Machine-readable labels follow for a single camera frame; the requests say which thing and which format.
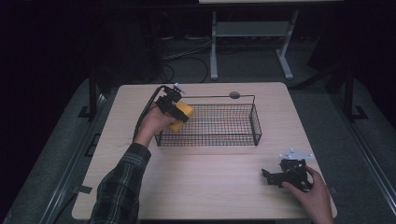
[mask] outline dark floor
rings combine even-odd
[[[281,41],[275,40],[263,45],[247,39],[233,46],[231,51],[222,52],[217,82],[279,81],[293,86],[317,73],[306,65],[315,43],[294,41],[287,58],[295,78],[287,81],[276,58],[275,48],[279,43]],[[166,46],[168,54],[172,55],[199,44],[197,41],[169,40]],[[179,83],[201,82],[207,75],[208,62],[207,51],[169,62],[164,68],[166,77],[157,77],[151,83],[159,84],[170,77]],[[207,77],[204,82],[212,80]],[[343,99],[343,92],[327,93],[327,82],[325,77],[303,90],[290,91],[290,95],[331,189],[338,210],[335,220],[337,223],[396,223],[384,190],[361,150],[362,146],[370,148],[389,183],[396,186],[396,132],[359,81],[355,81],[354,105],[360,105],[368,119],[350,123],[338,103]],[[13,204],[6,223],[53,223],[55,218],[58,218],[56,223],[84,223],[71,217],[75,200],[73,189],[79,187],[84,178],[91,158],[83,155],[95,134],[102,131],[116,93],[117,89],[112,90],[99,102],[96,119],[88,122],[88,119],[77,118],[89,99],[88,82],[81,84]],[[364,142],[357,137],[355,129]],[[305,224],[310,221],[277,220],[276,223]]]

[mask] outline white metal stand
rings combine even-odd
[[[218,36],[284,36],[285,41],[281,49],[276,50],[276,55],[286,79],[293,79],[293,74],[290,71],[285,55],[298,12],[298,10],[294,10],[289,21],[217,21],[216,12],[213,12],[210,78],[212,80],[219,78],[216,58],[216,41]]]

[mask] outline yellow object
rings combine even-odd
[[[186,105],[185,103],[183,103],[183,102],[181,102],[181,101],[178,101],[178,102],[176,103],[176,107],[177,107],[178,109],[180,109],[181,111],[183,111],[183,113],[184,113],[187,117],[189,117],[189,118],[190,118],[191,115],[194,113],[194,108],[192,108],[190,105]],[[183,124],[184,124],[183,121],[178,120],[178,121],[175,122],[175,123],[169,124],[169,125],[168,125],[168,128],[169,128],[172,132],[176,133],[176,132],[181,128],[181,126],[183,126]]]

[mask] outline wooden table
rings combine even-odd
[[[88,219],[96,188],[132,142],[134,126],[157,85],[122,86],[109,113],[72,215]],[[141,219],[278,219],[304,218],[306,213],[284,189],[268,186],[261,168],[281,172],[279,153],[291,148],[313,153],[286,86],[282,83],[184,84],[186,96],[254,94],[262,128],[257,146],[157,147],[140,193]],[[190,104],[190,99],[183,99]],[[222,104],[213,98],[207,104]],[[319,170],[316,159],[307,164]],[[336,209],[332,203],[333,215]]]

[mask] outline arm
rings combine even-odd
[[[100,183],[90,223],[136,223],[142,178],[151,156],[149,142],[155,133],[175,121],[162,114],[158,107],[151,106],[134,142]]]
[[[315,224],[333,224],[329,190],[320,173],[308,166],[306,170],[314,180],[314,187],[309,192],[301,192],[288,182],[283,182],[282,186],[297,198]]]

